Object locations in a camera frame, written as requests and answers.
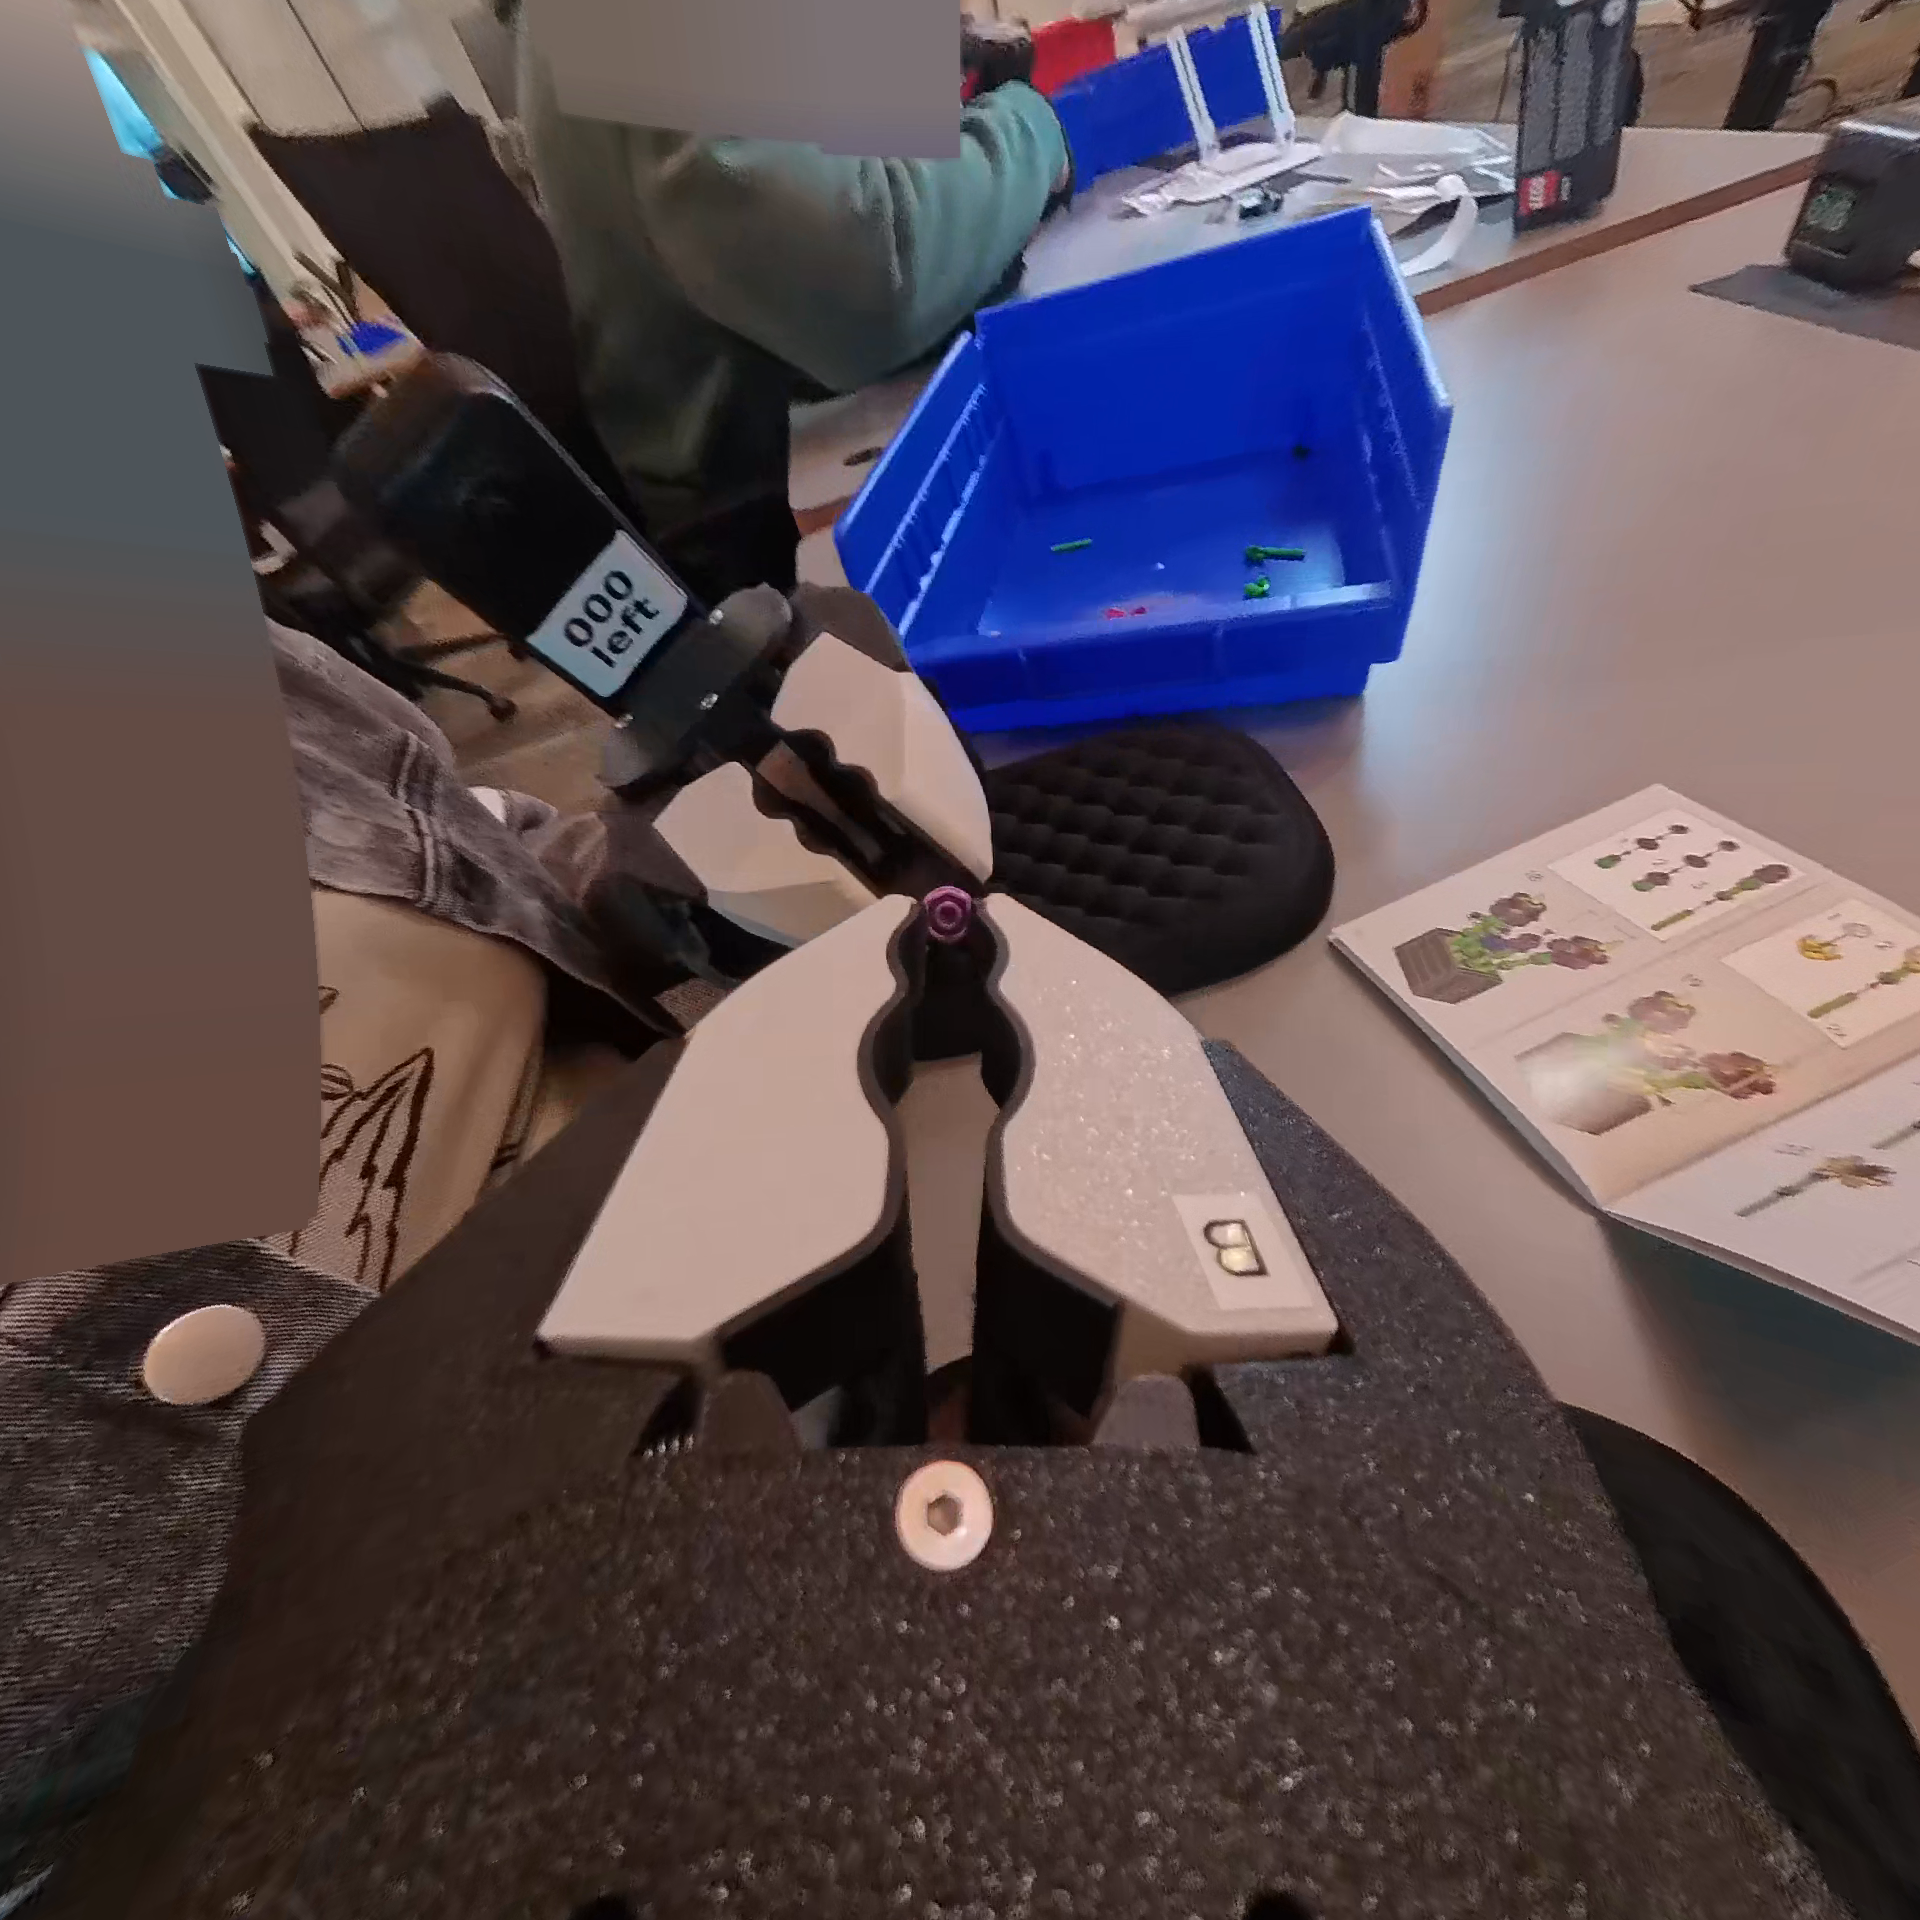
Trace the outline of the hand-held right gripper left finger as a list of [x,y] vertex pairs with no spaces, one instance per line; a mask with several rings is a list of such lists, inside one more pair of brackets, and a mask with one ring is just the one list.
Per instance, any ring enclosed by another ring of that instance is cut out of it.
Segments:
[[916,910],[871,902],[690,1027],[543,1309],[549,1353],[714,1373],[727,1336],[879,1246],[901,1182],[872,1043]]

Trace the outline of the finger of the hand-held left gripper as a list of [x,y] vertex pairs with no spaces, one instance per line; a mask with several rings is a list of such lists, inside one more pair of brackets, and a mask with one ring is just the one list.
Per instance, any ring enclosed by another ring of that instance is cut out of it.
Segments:
[[878,886],[832,817],[746,760],[687,779],[652,827],[709,907],[767,944],[804,945],[869,915],[907,929],[907,901]]
[[772,640],[747,667],[771,745],[755,770],[832,817],[886,893],[991,881],[991,816],[952,719],[904,667],[819,630]]

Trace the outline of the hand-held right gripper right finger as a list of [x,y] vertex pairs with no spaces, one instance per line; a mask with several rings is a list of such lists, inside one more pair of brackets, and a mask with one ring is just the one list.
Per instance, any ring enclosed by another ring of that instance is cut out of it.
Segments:
[[976,1354],[1035,1379],[1317,1358],[1336,1313],[1195,1026],[1035,910],[991,945]]

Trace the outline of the grey desk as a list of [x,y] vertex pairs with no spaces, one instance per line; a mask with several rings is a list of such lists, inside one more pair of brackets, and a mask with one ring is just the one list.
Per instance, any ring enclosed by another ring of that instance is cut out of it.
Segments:
[[[1331,829],[1333,921],[1669,783],[1916,905],[1916,351],[1703,296],[1782,250],[1638,131],[1666,227],[1546,233],[1422,296],[1454,430],[1402,661],[1224,707]],[[1186,1001],[1468,1271],[1550,1390],[1774,1523],[1916,1715],[1916,1349],[1612,1239],[1314,941]]]

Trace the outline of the black dimpled cushion pad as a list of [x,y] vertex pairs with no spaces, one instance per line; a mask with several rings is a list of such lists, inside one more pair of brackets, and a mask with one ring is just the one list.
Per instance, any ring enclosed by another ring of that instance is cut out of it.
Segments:
[[1860,1918],[1917,1915],[1917,1747],[1847,1613],[1693,1461],[1566,1407],[1669,1638],[1768,1802]]
[[1162,719],[976,762],[991,881],[1165,999],[1259,970],[1322,927],[1334,850],[1251,735]]

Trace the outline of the beige printed shirt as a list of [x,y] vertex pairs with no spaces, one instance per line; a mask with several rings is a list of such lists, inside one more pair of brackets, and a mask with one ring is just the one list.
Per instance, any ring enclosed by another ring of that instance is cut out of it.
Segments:
[[311,895],[320,1199],[282,1247],[397,1282],[518,1160],[543,1079],[546,977],[515,944],[411,905]]

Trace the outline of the blue plastic storage bin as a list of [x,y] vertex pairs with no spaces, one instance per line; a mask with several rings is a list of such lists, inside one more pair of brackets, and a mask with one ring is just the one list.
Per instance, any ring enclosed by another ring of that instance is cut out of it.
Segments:
[[1402,658],[1452,421],[1380,226],[1340,209],[995,307],[832,536],[978,735],[1344,702]]
[[[1191,70],[1219,131],[1267,120],[1252,21],[1248,7],[1216,26],[1186,32]],[[1194,145],[1171,38],[1067,81],[1052,106],[1077,187]]]

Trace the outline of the toy flower instruction booklet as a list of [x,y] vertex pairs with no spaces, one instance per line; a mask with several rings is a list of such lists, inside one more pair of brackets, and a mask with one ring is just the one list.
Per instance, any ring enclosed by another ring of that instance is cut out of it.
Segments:
[[1331,929],[1597,1214],[1917,1338],[1917,914],[1651,783]]

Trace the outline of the white plastic stand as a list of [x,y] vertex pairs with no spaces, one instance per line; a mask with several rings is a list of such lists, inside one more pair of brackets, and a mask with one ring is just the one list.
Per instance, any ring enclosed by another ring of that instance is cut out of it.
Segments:
[[1195,145],[1195,158],[1165,179],[1172,203],[1228,200],[1317,158],[1314,143],[1299,139],[1299,119],[1285,85],[1279,37],[1274,26],[1271,7],[1251,5],[1244,29],[1263,96],[1267,136],[1244,139],[1229,149],[1216,130],[1186,32],[1171,32],[1165,38]]

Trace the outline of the grey denim jacket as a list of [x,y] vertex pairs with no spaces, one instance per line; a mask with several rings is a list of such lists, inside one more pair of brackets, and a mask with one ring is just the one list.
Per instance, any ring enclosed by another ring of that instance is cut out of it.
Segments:
[[[142,1726],[222,1586],[243,1435],[375,1298],[227,1241],[16,1282],[2,1309],[2,1890],[31,1909],[127,1776]],[[262,1327],[250,1379],[171,1406],[152,1338],[206,1307]]]

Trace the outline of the white paper bag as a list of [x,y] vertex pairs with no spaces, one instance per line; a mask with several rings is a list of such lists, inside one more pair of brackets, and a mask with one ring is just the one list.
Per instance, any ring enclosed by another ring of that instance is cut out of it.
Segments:
[[1319,135],[1300,135],[1317,158],[1299,169],[1198,205],[1172,203],[1165,179],[1140,182],[1119,197],[1139,222],[1176,222],[1206,227],[1303,223],[1340,209],[1366,209],[1389,242],[1413,234],[1420,247],[1398,254],[1403,281],[1450,272],[1468,248],[1486,200],[1514,193],[1514,151],[1482,127],[1373,119],[1344,112]]

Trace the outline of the black toy flower box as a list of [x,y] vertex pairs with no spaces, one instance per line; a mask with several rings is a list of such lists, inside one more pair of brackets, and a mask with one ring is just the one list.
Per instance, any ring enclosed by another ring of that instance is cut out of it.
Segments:
[[1514,230],[1583,222],[1614,197],[1623,131],[1638,115],[1638,7],[1520,2],[1502,14],[1520,26]]

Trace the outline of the dark mat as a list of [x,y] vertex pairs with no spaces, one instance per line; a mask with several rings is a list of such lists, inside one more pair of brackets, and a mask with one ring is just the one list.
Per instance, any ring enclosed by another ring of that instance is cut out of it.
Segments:
[[1688,290],[1815,328],[1917,351],[1917,272],[1883,286],[1835,287],[1775,261],[1743,265]]

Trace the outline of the black electronic device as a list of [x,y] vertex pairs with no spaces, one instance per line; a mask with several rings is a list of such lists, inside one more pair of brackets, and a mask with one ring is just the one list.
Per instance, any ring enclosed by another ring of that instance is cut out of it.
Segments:
[[1838,293],[1883,293],[1917,254],[1917,101],[1860,110],[1830,130],[1782,263]]

